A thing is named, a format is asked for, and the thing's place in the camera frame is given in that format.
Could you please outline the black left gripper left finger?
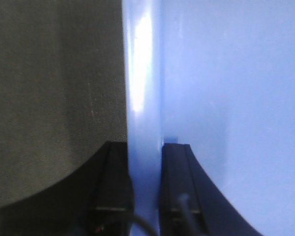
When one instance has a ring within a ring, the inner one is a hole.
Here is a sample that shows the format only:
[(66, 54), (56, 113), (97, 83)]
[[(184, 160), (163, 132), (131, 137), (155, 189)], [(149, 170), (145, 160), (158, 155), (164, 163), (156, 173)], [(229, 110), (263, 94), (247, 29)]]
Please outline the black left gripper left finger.
[(133, 210), (127, 143), (105, 142), (66, 178), (0, 207), (0, 236), (125, 236), (127, 223), (96, 227), (112, 215)]

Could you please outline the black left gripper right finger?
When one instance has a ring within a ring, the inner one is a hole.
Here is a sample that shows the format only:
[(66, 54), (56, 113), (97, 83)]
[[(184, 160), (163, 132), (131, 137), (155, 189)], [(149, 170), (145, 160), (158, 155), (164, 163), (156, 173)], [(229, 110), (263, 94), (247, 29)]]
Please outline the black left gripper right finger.
[(159, 197), (162, 236), (259, 236), (219, 191), (191, 146), (162, 148)]

